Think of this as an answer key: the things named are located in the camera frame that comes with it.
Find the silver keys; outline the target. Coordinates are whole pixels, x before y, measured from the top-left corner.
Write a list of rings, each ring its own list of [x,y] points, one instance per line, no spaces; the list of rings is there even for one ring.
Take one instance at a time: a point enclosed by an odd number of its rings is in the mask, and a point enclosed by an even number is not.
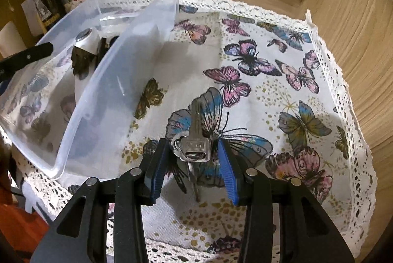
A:
[[[198,163],[207,163],[211,159],[211,141],[203,135],[202,103],[198,99],[191,102],[191,125],[188,131],[182,131],[172,138],[175,155],[187,166],[188,179],[196,202],[200,201],[197,186]]]

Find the clear plastic storage bin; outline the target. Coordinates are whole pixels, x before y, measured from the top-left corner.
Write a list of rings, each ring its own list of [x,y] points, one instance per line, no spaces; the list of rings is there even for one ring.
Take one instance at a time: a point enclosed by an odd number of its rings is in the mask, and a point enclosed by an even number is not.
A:
[[[119,176],[115,157],[178,12],[179,0],[86,0],[61,19],[41,39],[52,55],[17,72],[1,94],[1,127],[16,148],[52,179]],[[86,28],[118,39],[77,103],[70,57]]]

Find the black small microphone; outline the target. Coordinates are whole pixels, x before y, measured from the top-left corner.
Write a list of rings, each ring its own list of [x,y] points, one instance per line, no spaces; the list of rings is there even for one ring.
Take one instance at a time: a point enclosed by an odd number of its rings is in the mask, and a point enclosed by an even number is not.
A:
[[[83,50],[77,46],[73,46],[71,53],[73,75],[79,80],[85,79],[89,74],[89,67],[95,60],[96,55]]]

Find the cream cylindrical candle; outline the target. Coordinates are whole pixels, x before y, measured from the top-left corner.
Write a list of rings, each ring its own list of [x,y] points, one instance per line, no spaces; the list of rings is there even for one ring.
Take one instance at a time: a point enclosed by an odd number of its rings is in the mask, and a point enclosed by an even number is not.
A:
[[[10,57],[26,49],[16,26],[8,22],[0,31],[0,52],[4,58]]]

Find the butterfly print lace cloth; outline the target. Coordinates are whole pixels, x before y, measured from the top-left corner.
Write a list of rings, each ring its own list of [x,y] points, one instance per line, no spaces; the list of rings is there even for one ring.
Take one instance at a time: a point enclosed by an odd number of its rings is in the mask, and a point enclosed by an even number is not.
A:
[[[232,0],[179,0],[115,157],[119,175],[162,137],[188,131],[194,99],[212,142],[227,140],[271,179],[301,180],[359,255],[376,203],[376,174],[342,71],[310,17],[294,20]],[[54,216],[89,178],[52,179],[23,154],[17,165]]]

